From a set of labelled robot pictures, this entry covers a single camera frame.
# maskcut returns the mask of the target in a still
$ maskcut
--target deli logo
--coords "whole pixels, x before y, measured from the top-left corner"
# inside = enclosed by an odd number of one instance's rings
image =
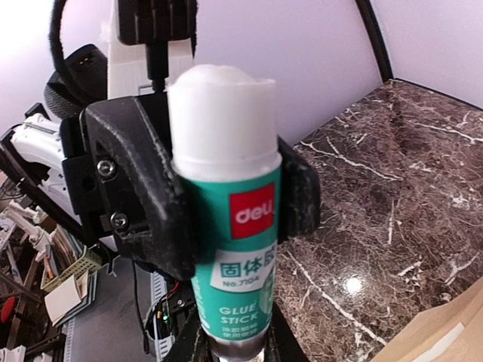
[[[232,239],[249,238],[269,229],[275,219],[275,183],[229,196]]]

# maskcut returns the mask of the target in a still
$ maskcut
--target marble table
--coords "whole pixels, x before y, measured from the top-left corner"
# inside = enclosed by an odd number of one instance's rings
[[[483,275],[483,112],[389,81],[296,150],[321,225],[281,246],[275,297],[312,362],[370,360]]]

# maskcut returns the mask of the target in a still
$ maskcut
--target metal bolt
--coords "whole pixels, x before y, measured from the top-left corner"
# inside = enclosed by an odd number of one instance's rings
[[[111,177],[115,173],[115,163],[111,160],[101,160],[97,164],[97,172],[102,177]]]
[[[128,217],[125,213],[114,213],[111,215],[111,225],[114,229],[122,229],[128,224]]]

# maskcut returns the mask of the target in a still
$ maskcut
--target wall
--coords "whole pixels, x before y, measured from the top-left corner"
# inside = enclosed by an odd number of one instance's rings
[[[51,4],[23,0],[0,5],[0,132],[43,100],[53,71],[47,42]],[[106,50],[99,34],[109,9],[107,0],[68,1],[62,34],[66,55],[89,42]],[[6,14],[22,14],[29,25]],[[380,84],[353,0],[303,0],[303,5],[293,0],[201,0],[198,42],[198,63],[239,66],[278,81],[279,129],[290,142]]]
[[[481,0],[371,0],[395,77],[483,107]]]

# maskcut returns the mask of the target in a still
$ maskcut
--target white cap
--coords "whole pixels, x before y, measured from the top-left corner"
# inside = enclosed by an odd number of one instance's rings
[[[168,87],[168,103],[174,165],[184,176],[208,172],[212,180],[224,167],[243,172],[277,155],[273,80],[196,66]]]

